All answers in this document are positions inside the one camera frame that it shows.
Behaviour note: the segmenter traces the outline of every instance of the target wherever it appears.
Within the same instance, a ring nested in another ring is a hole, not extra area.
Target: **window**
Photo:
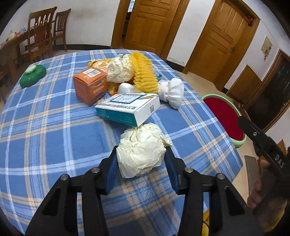
[[[135,0],[131,0],[129,8],[128,8],[128,12],[132,12],[133,11],[134,3],[135,3]]]

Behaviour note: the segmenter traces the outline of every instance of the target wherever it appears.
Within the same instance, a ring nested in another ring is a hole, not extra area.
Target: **white crumpled tissue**
[[[135,70],[131,65],[129,56],[129,54],[125,54],[121,59],[122,54],[119,54],[108,63],[108,82],[123,83],[134,76]]]
[[[160,166],[166,152],[165,146],[172,147],[172,142],[164,137],[155,124],[149,123],[125,130],[117,147],[122,177],[140,176],[153,167]]]
[[[184,86],[181,79],[173,78],[170,81],[159,83],[158,95],[159,99],[178,109],[181,106],[183,99]]]

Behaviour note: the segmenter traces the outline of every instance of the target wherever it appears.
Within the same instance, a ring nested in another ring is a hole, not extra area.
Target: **cardboard box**
[[[88,106],[98,101],[107,91],[107,74],[89,67],[73,76],[77,97]]]
[[[157,94],[115,94],[95,106],[97,115],[138,127],[160,107]]]

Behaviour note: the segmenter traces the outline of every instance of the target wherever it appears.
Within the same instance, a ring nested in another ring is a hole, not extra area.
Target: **green stool rim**
[[[216,97],[216,98],[220,98],[222,100],[224,100],[226,103],[228,103],[234,110],[235,112],[238,114],[238,116],[242,116],[242,114],[240,113],[240,111],[235,107],[235,105],[229,101],[228,99],[226,99],[225,97],[221,96],[221,95],[218,95],[218,94],[214,94],[214,93],[210,93],[210,94],[206,94],[202,97],[202,100],[204,100],[205,98],[208,98],[208,97]],[[236,148],[239,148],[241,147],[246,139],[247,139],[247,135],[245,135],[244,133],[244,138],[243,140],[235,140],[233,138],[230,137],[230,139],[232,140],[233,144],[235,145]]]

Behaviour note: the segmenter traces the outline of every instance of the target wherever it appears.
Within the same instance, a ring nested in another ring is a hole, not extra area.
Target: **blue plaid tablecloth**
[[[82,175],[98,166],[119,144],[127,125],[96,116],[75,94],[73,75],[95,59],[116,57],[129,50],[71,53],[35,64],[46,67],[46,76],[35,85],[11,92],[0,116],[0,207],[21,232],[62,174]],[[179,77],[154,53],[143,52],[161,80]],[[200,173],[224,173],[233,180],[242,161],[230,138],[200,96],[184,82],[180,109],[162,102],[145,122],[157,124],[173,142],[173,152]],[[106,94],[99,102],[108,98]],[[120,173],[113,190],[102,196],[110,235],[164,235],[178,231],[183,196],[171,188],[164,163],[138,178]],[[204,209],[207,207],[205,195]],[[78,228],[84,234],[81,195],[78,195]]]

